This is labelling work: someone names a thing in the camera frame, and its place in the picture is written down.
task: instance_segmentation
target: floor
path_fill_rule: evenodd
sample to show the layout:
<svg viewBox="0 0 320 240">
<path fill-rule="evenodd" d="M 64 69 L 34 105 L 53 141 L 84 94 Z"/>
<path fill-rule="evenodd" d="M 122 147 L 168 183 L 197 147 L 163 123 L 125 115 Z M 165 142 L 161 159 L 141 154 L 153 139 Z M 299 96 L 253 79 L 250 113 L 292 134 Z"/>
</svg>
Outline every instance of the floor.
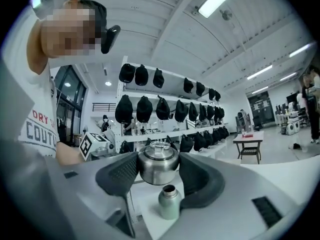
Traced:
<svg viewBox="0 0 320 240">
<path fill-rule="evenodd" d="M 320 144 L 310 143 L 311 130 L 309 127 L 301 128 L 298 133 L 293 135 L 282 135 L 280 127 L 273 126 L 263 128 L 264 140 L 260 145 L 261 161 L 260 164 L 278 164 L 292 162 L 301 159 L 307 159 L 320 153 Z M 216 152 L 215 157 L 225 159 L 237 159 L 238 149 L 236 144 L 233 144 L 233 139 L 237 134 L 231 134 L 227 138 L 226 147 Z M 292 149 L 293 143 L 298 143 L 304 148 Z M 245 147 L 257 146 L 257 144 L 245 144 Z M 257 164 L 255 156 L 243 156 L 241 164 Z"/>
</svg>

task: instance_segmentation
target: stainless steel kettle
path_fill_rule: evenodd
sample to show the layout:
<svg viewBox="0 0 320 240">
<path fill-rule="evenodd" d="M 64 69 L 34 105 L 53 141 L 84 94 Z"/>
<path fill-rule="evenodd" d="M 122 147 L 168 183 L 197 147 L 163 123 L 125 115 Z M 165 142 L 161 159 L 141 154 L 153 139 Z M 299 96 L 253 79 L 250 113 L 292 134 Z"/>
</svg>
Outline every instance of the stainless steel kettle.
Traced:
<svg viewBox="0 0 320 240">
<path fill-rule="evenodd" d="M 178 152 L 170 144 L 153 141 L 138 153 L 141 178 L 152 185 L 165 185 L 171 182 L 179 164 Z"/>
</svg>

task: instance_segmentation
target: black pants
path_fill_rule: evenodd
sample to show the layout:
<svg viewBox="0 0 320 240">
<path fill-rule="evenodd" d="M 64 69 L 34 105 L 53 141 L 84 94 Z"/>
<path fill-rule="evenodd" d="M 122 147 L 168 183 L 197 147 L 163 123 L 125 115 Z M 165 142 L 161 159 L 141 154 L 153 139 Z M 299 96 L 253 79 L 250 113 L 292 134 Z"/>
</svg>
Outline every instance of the black pants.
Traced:
<svg viewBox="0 0 320 240">
<path fill-rule="evenodd" d="M 309 120 L 311 126 L 311 138 L 313 140 L 319 139 L 319 114 L 316 111 L 309 113 Z"/>
</svg>

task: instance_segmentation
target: kettle lid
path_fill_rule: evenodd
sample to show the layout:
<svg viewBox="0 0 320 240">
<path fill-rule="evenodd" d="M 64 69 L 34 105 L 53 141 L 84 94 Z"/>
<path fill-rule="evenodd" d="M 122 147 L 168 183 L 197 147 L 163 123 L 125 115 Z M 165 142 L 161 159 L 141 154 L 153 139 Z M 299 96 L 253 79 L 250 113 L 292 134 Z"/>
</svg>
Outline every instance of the kettle lid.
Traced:
<svg viewBox="0 0 320 240">
<path fill-rule="evenodd" d="M 163 161 L 174 157 L 175 152 L 170 144 L 163 141 L 153 141 L 143 151 L 144 155 L 150 159 Z"/>
</svg>

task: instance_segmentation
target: black hair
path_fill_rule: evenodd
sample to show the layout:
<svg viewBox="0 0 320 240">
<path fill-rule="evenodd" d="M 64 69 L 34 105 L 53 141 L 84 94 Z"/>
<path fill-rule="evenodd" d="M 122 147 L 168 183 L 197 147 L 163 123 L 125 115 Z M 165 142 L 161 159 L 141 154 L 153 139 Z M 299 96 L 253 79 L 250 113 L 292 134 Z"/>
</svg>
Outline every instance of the black hair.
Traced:
<svg viewBox="0 0 320 240">
<path fill-rule="evenodd" d="M 308 74 L 310 74 L 311 71 L 314 71 L 318 76 L 320 76 L 320 69 L 317 68 L 316 66 L 310 65 L 309 70 L 308 70 Z"/>
<path fill-rule="evenodd" d="M 101 38 L 107 27 L 107 8 L 93 0 L 79 0 L 79 3 L 94 10 L 95 38 Z"/>
</svg>

